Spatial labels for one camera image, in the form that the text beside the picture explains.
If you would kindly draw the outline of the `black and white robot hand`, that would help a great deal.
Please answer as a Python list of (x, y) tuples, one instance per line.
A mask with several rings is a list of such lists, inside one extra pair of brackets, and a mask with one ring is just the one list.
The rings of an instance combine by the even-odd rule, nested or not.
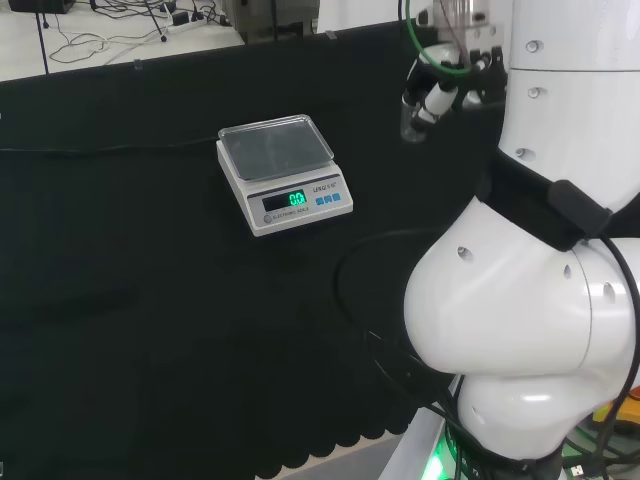
[(412, 129), (424, 133), (451, 110), (502, 104), (507, 72), (503, 49), (475, 49), (471, 66), (452, 43), (430, 46), (412, 65), (403, 92), (403, 104)]

